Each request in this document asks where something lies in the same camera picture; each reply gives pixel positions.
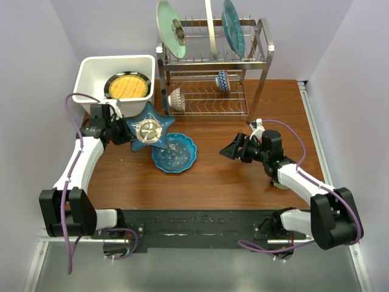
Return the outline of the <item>black rimmed cream plate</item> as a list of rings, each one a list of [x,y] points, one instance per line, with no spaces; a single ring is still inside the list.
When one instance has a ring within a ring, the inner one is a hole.
[[[107,98],[107,99],[112,99],[110,97],[108,97],[108,86],[110,85],[110,83],[117,77],[121,77],[123,75],[136,75],[136,76],[139,76],[139,77],[142,77],[144,80],[146,80],[148,83],[149,83],[149,91],[148,91],[148,94],[150,93],[151,91],[151,81],[150,79],[145,76],[144,74],[141,74],[139,72],[136,72],[136,71],[125,71],[125,72],[119,72],[115,75],[113,75],[112,77],[110,77],[107,82],[105,83],[105,86],[104,86],[104,96]]]

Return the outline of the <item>yellow woven basket plate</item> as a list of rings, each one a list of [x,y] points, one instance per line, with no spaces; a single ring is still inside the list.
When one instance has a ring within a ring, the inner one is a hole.
[[[146,97],[149,83],[136,75],[115,78],[108,86],[108,97],[112,99],[133,99]]]

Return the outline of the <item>dark teal bottom dish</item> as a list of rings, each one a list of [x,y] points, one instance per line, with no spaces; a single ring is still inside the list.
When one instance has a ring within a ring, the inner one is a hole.
[[[175,121],[175,117],[159,114],[151,102],[146,102],[140,114],[125,119],[130,132],[135,136],[131,141],[131,151],[137,152],[146,146],[166,149],[167,132]]]

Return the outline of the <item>turquoise scalloped plate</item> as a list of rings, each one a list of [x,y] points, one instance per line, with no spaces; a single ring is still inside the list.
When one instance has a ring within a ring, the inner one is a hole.
[[[153,147],[151,157],[157,168],[165,173],[182,173],[188,170],[197,159],[197,146],[182,133],[167,135],[166,149]]]

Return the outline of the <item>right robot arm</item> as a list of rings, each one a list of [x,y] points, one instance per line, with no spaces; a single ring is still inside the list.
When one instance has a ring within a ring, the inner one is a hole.
[[[274,237],[284,239],[291,232],[298,232],[312,237],[324,250],[353,245],[363,238],[352,192],[317,180],[285,156],[278,131],[266,130],[260,138],[238,133],[219,153],[244,163],[262,163],[274,186],[292,190],[309,204],[308,211],[294,207],[275,211],[265,224]]]

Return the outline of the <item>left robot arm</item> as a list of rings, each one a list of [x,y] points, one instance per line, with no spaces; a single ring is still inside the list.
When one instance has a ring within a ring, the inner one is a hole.
[[[88,121],[76,130],[74,152],[65,171],[39,196],[46,231],[51,237],[64,237],[92,236],[104,229],[111,238],[120,238],[126,231],[122,210],[95,209],[88,186],[107,144],[127,143],[133,135],[117,102],[91,105]]]

